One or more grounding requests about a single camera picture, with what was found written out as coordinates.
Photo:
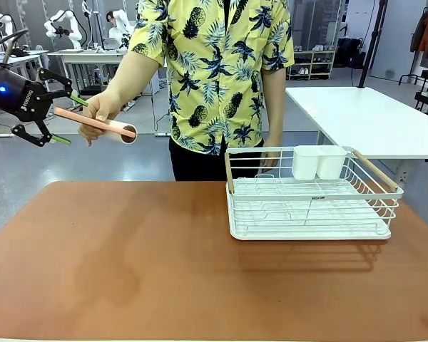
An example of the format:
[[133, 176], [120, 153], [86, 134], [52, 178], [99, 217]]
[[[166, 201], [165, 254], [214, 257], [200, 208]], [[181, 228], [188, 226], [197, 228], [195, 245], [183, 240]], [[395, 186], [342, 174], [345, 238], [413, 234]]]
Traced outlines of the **person's right hand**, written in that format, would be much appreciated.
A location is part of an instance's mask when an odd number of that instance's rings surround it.
[[[106, 89], [88, 100], [88, 105], [83, 108], [83, 115], [104, 122], [113, 120], [121, 111], [123, 103], [117, 92]], [[86, 140], [87, 146], [91, 146], [94, 140], [101, 137], [104, 132], [90, 125], [81, 124], [78, 133]]]

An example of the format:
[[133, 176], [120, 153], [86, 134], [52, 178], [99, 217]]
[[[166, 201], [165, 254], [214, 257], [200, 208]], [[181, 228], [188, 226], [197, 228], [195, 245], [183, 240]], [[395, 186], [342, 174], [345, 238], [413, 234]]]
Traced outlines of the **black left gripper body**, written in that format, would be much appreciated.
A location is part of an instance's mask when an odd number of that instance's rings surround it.
[[39, 100], [47, 89], [8, 68], [0, 68], [0, 110], [15, 115], [21, 122], [44, 120], [52, 100]]

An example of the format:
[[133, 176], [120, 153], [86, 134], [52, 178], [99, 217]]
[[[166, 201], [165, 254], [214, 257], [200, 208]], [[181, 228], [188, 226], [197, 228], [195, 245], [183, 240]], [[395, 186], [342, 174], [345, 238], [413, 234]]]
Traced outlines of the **person's left hand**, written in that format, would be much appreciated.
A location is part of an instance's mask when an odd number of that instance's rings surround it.
[[278, 152], [263, 152], [260, 157], [260, 173], [272, 171], [280, 160]]

